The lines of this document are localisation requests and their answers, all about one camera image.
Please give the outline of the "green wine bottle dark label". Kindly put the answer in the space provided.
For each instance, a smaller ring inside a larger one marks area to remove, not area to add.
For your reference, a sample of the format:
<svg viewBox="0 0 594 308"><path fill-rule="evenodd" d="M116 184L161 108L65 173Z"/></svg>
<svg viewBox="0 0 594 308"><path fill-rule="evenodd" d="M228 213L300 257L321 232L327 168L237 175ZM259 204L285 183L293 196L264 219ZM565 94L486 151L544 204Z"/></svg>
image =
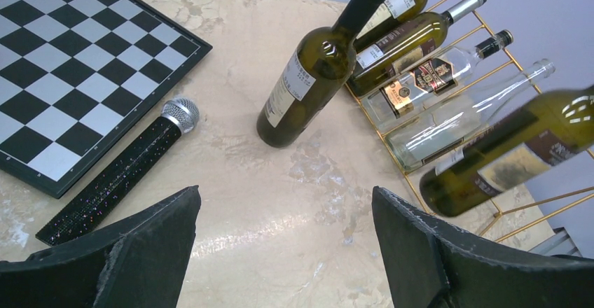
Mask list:
<svg viewBox="0 0 594 308"><path fill-rule="evenodd" d="M442 13L424 12L393 29L357 54L347 81L357 97L367 95L446 40L449 28L487 0L462 0Z"/></svg>

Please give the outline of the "clear glass bottle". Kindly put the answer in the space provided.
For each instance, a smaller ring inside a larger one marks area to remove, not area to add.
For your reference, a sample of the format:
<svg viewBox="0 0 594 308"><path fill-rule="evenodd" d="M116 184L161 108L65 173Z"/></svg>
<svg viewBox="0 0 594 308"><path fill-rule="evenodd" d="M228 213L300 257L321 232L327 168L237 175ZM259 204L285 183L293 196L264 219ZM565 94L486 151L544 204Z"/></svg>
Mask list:
<svg viewBox="0 0 594 308"><path fill-rule="evenodd" d="M498 82L473 85L419 113L385 141L403 172L410 173L479 133L511 98L554 72L554 63L545 58Z"/></svg>

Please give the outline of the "green bottle silver neck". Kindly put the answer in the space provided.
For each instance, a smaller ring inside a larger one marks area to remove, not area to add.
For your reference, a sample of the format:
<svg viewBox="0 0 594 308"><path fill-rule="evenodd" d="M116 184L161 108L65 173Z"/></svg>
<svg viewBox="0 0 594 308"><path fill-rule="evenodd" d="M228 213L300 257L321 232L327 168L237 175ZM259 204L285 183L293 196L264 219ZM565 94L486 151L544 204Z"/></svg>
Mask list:
<svg viewBox="0 0 594 308"><path fill-rule="evenodd" d="M427 206L455 217L593 145L593 87L544 92L425 173Z"/></svg>

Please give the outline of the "tall dark green bottle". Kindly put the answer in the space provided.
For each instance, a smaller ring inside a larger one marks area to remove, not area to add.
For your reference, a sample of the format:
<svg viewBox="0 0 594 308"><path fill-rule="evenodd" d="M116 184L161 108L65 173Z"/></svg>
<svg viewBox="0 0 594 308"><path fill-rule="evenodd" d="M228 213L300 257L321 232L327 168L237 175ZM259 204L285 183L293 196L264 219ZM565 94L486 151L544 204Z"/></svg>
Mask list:
<svg viewBox="0 0 594 308"><path fill-rule="evenodd" d="M352 75L354 40L385 0L350 0L331 27L307 33L289 58L256 121L266 144L292 144Z"/></svg>

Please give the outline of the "clear square liquor bottle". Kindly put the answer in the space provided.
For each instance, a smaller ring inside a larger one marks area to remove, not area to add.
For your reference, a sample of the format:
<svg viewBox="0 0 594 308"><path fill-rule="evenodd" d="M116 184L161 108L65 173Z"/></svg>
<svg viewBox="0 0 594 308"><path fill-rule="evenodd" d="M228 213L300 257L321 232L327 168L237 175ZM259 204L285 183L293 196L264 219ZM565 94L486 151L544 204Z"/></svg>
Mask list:
<svg viewBox="0 0 594 308"><path fill-rule="evenodd" d="M426 109L432 97L466 85L478 63L512 43L512 33L504 29L472 48L448 47L362 99L361 106L376 129L385 133L400 118Z"/></svg>

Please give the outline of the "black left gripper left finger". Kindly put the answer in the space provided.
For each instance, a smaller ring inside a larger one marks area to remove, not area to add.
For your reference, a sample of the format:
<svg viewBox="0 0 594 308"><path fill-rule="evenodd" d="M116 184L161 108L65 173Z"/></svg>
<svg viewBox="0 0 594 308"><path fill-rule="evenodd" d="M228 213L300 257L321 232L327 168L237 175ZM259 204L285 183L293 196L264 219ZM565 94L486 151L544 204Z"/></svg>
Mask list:
<svg viewBox="0 0 594 308"><path fill-rule="evenodd" d="M175 307L200 206L193 185L24 261L1 262L1 306Z"/></svg>

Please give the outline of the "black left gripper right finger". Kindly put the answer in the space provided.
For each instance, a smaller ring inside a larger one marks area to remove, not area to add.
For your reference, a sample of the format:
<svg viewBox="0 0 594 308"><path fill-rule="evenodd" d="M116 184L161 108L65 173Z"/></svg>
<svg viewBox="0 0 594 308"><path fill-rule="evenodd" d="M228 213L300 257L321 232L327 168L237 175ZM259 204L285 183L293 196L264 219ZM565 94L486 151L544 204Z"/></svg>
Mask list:
<svg viewBox="0 0 594 308"><path fill-rule="evenodd" d="M380 186L372 211L395 307L593 306L589 258L498 244Z"/></svg>

